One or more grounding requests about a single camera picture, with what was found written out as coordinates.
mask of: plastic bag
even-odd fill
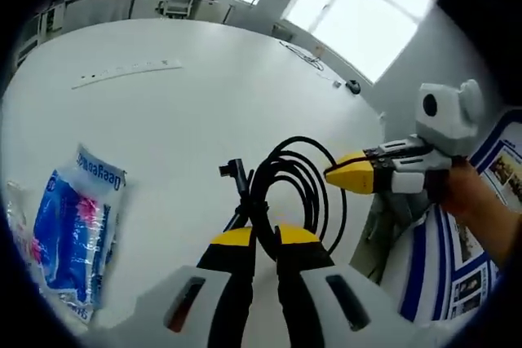
[[[47,288],[84,322],[100,307],[124,188],[125,171],[80,145],[49,178],[34,223],[32,254]]]
[[[16,248],[26,268],[30,270],[33,263],[31,255],[33,235],[22,208],[22,190],[12,181],[8,181],[6,186],[6,206],[7,224],[11,229]]]

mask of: white wall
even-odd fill
[[[486,95],[489,122],[500,109],[494,80],[464,33],[435,6],[381,79],[361,94],[386,113],[386,139],[402,139],[414,132],[416,93],[424,82],[460,86],[469,78]]]

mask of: black cable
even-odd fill
[[[272,230],[272,226],[268,220],[268,205],[266,197],[268,189],[277,182],[286,182],[291,184],[298,192],[304,211],[303,228],[317,233],[319,226],[319,215],[321,214],[321,198],[323,213],[323,226],[319,239],[323,241],[329,222],[329,203],[328,195],[324,180],[319,170],[305,156],[291,151],[285,150],[292,143],[306,143],[321,151],[331,165],[335,164],[335,159],[316,140],[304,137],[294,136],[280,143],[259,165],[254,172],[248,192],[241,195],[240,209],[248,215],[252,223],[255,235],[259,243],[263,246],[267,254],[276,259],[276,235]],[[341,241],[346,228],[347,221],[347,199],[346,192],[341,189],[341,198],[343,203],[343,212],[341,216],[341,227],[334,240],[334,243],[328,249],[328,253],[332,254]]]
[[[317,68],[319,71],[325,70],[325,67],[323,66],[323,64],[321,64],[321,59],[319,59],[318,57],[310,57],[310,56],[306,55],[305,53],[303,53],[302,51],[300,51],[299,49],[297,49],[293,46],[290,46],[288,44],[285,44],[283,41],[279,41],[279,43],[282,46],[284,46],[286,49],[288,49],[289,51],[294,52],[299,58],[301,58],[304,61],[306,61],[307,63],[309,63],[312,67]]]

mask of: poster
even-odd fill
[[[504,143],[483,175],[505,205],[522,213],[522,157],[511,146]]]
[[[496,197],[522,213],[522,108],[506,111],[469,160]],[[390,252],[392,262],[381,282],[396,298],[399,312],[416,324],[475,311],[501,274],[453,216],[438,205],[426,216]],[[405,275],[404,284],[396,278],[399,274]]]
[[[451,287],[450,319],[478,307],[485,301],[488,291],[488,268],[485,264],[455,280]]]
[[[481,178],[495,191],[497,197],[510,209],[522,213],[522,157],[506,140],[498,142],[490,163],[480,174]],[[484,253],[476,238],[454,218],[453,248],[455,269],[464,267]]]

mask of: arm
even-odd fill
[[[471,231],[499,268],[506,265],[520,215],[496,197],[469,163],[450,170],[448,195],[442,207]]]

